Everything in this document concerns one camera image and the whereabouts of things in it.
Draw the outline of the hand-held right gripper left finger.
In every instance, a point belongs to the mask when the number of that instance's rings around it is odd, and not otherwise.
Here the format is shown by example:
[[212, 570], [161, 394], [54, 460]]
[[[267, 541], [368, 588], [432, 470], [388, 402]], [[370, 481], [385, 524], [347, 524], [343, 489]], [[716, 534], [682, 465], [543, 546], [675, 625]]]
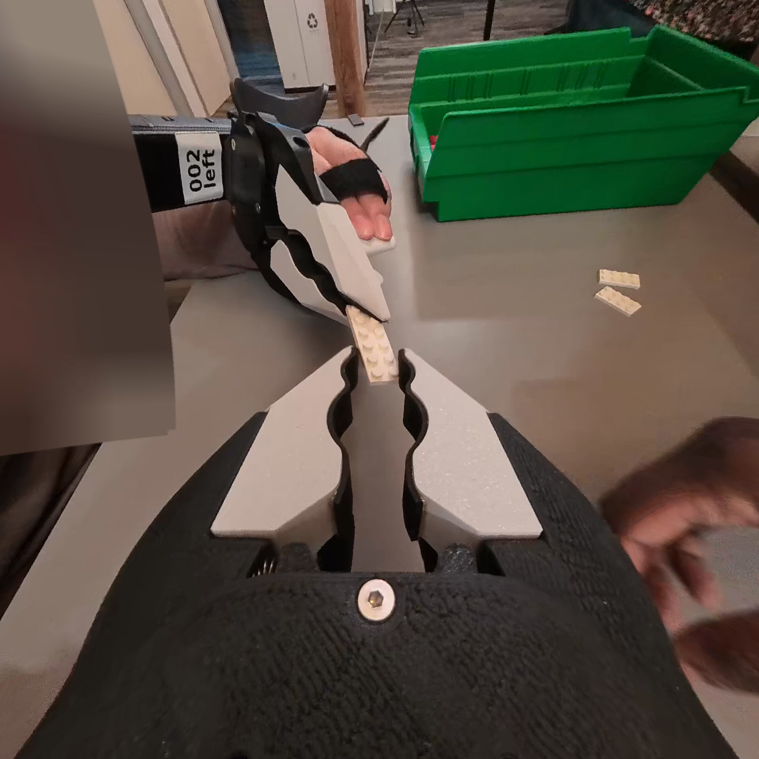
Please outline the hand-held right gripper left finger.
[[335, 498], [343, 451], [328, 412], [348, 388], [345, 347], [270, 405], [223, 499], [211, 532], [224, 538], [328, 541], [338, 534]]

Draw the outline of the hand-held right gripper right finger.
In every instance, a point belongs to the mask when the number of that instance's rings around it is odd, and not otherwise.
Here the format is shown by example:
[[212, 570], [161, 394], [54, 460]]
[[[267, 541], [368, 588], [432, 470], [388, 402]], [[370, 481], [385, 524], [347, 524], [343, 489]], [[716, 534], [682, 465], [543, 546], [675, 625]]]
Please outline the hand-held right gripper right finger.
[[487, 409], [409, 349], [398, 353], [403, 423], [403, 515], [425, 543], [532, 540], [540, 525]]

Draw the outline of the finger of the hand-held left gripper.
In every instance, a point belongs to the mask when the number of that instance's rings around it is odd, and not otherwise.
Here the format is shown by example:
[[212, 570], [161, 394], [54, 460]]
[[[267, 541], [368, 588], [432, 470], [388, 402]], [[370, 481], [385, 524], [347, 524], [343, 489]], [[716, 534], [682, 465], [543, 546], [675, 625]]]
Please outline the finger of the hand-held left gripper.
[[346, 209], [339, 203], [313, 204], [282, 166], [275, 193], [280, 220], [305, 238], [338, 293], [378, 321], [389, 321], [380, 276], [369, 261], [370, 245], [357, 236]]
[[279, 283], [272, 287], [305, 309], [347, 323], [347, 307], [358, 308], [358, 304], [340, 289], [327, 241], [310, 243], [299, 231], [268, 228], [267, 243], [268, 272]]

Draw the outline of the green plastic bin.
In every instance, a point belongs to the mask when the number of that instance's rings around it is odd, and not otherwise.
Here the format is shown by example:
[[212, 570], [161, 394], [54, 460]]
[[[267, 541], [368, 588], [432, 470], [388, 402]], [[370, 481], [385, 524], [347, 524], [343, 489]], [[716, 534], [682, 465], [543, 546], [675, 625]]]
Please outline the green plastic bin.
[[410, 107], [446, 113], [722, 91], [757, 103], [757, 68], [664, 27], [638, 37], [617, 28], [425, 49]]
[[681, 203], [757, 118], [746, 87], [551, 107], [434, 112], [409, 128], [440, 222]]

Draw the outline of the another person's forearm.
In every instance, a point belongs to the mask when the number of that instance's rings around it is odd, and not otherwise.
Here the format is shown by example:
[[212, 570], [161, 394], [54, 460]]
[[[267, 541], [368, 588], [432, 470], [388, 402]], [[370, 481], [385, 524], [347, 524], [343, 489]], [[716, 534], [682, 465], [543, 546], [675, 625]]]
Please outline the another person's forearm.
[[666, 503], [704, 498], [708, 506], [746, 508], [757, 516], [758, 420], [721, 417], [622, 478], [601, 501], [613, 524]]

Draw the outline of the person's left hand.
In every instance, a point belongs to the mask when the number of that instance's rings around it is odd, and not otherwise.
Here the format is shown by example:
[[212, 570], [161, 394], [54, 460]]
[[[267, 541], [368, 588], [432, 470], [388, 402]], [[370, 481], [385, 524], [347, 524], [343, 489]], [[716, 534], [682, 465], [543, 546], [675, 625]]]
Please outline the person's left hand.
[[306, 139], [317, 176], [340, 202], [358, 237], [390, 240], [392, 190], [379, 166], [337, 129], [316, 126]]

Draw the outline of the white recycling bin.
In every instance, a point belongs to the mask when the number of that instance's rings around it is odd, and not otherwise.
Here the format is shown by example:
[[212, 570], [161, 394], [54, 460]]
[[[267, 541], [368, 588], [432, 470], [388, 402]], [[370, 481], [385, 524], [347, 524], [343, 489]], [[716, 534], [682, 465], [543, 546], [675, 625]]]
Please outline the white recycling bin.
[[283, 87], [302, 93], [336, 85], [323, 1], [265, 1]]

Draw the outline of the black tripod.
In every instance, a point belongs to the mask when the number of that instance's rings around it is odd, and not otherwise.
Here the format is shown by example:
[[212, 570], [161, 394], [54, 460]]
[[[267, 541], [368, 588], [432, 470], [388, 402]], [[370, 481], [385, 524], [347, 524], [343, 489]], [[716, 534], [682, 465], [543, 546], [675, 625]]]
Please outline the black tripod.
[[391, 26], [396, 22], [398, 15], [402, 12], [405, 13], [406, 33], [410, 37], [419, 37], [426, 25], [424, 17], [421, 13], [421, 9], [417, 1], [389, 1], [384, 2], [383, 10], [380, 14], [392, 13], [389, 20], [383, 23], [380, 29], [387, 33]]

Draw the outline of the floral patterned fabric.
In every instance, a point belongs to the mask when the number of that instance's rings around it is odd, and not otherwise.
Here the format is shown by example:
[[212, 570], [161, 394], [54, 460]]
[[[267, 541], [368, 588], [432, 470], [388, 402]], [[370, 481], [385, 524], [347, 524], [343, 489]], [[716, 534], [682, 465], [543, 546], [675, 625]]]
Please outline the floral patterned fabric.
[[627, 1], [649, 20], [751, 60], [758, 45], [758, 1]]

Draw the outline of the wooden post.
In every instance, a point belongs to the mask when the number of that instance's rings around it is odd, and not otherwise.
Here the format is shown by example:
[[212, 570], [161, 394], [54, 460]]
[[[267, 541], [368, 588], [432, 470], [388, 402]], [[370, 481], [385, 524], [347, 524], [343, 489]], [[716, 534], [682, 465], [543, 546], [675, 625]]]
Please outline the wooden post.
[[363, 117], [366, 113], [365, 68], [356, 1], [325, 1], [324, 5], [338, 109], [345, 117]]

